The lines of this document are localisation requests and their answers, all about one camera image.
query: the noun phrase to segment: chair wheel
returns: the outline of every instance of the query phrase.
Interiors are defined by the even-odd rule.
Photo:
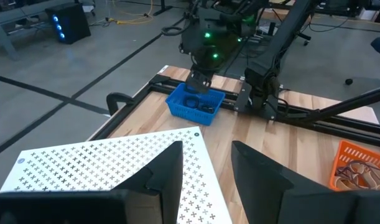
[[[346,79],[345,84],[351,85],[351,84],[353,84],[353,80],[351,78],[348,78],[348,79]]]

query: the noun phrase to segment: gray floor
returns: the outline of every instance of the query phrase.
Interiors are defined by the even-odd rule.
[[[148,3],[148,0],[137,0]],[[182,2],[168,1],[174,6]],[[147,12],[148,5],[118,2],[127,12]],[[97,21],[105,17],[105,2],[97,2]],[[160,33],[163,26],[177,22],[183,9],[173,8],[147,24],[91,27],[92,36],[73,45],[56,43],[50,32],[38,32],[16,42],[19,61],[11,61],[0,49],[0,76],[71,97],[105,71]],[[111,12],[117,19],[131,16]],[[337,25],[341,20],[319,17],[314,23]],[[379,25],[347,22],[341,29],[316,33],[306,30],[312,41],[304,47],[297,39],[289,49],[280,76],[285,87],[303,93],[345,100],[380,85],[380,55],[370,46],[380,36]],[[313,26],[324,30],[330,27]],[[105,96],[118,91],[135,93],[164,65],[190,68],[188,56],[178,52],[178,37],[161,37],[115,71],[81,94],[77,100],[106,108]],[[228,75],[241,74],[246,62],[237,60]],[[362,77],[353,86],[343,86],[348,77]],[[61,104],[29,90],[0,82],[0,144]],[[380,121],[380,103],[374,106]],[[108,117],[73,105],[66,105],[53,116],[0,153],[0,187],[19,152],[24,149],[80,142],[87,139]]]

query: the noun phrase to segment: blue basket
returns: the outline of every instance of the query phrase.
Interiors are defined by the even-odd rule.
[[[166,99],[165,102],[169,106],[170,113],[174,116],[209,126],[212,123],[213,118],[216,116],[220,104],[223,102],[226,94],[215,90],[209,90],[207,94],[193,94],[184,89],[185,84],[181,83]],[[202,110],[184,106],[183,101],[189,96],[198,98],[199,106],[208,105],[213,107],[215,110],[214,113],[207,113]]]

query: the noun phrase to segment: orange basket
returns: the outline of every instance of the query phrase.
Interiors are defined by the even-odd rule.
[[[332,190],[341,191],[341,189],[336,188],[334,185],[336,169],[347,165],[347,163],[353,160],[372,162],[380,168],[380,154],[372,152],[361,146],[357,146],[351,142],[342,140],[339,143],[339,149],[336,153],[335,161],[333,161],[329,188]]]

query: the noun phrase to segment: concrete floor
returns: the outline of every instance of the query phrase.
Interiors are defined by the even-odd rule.
[[[147,12],[144,4],[117,2],[127,12]],[[0,76],[44,89],[49,96],[25,90],[0,81],[0,187],[7,177],[18,154],[58,144],[85,141],[108,117],[105,97],[118,91],[134,94],[164,65],[190,68],[188,56],[178,52],[178,37],[161,37],[115,70],[111,67],[131,55],[160,33],[160,28],[177,22],[185,6],[177,6],[154,18],[147,24],[108,27],[91,27],[92,36],[73,45],[62,45],[45,30],[15,43],[21,56],[11,61],[0,49]],[[105,2],[97,2],[97,21],[106,16]],[[112,17],[133,19],[112,10]],[[334,26],[341,20],[320,16],[314,23]],[[324,30],[330,27],[313,26]],[[370,46],[380,36],[380,25],[347,22],[344,28],[330,32],[305,31],[312,36],[308,46],[297,39],[288,51],[280,81],[291,90],[345,100],[380,85],[380,55]],[[235,61],[228,76],[241,74],[246,62]],[[363,77],[353,86],[343,86],[348,77]],[[74,97],[81,105],[63,103],[61,97]],[[99,113],[87,110],[97,106]],[[373,105],[380,121],[380,103]],[[23,133],[25,127],[33,130]]]

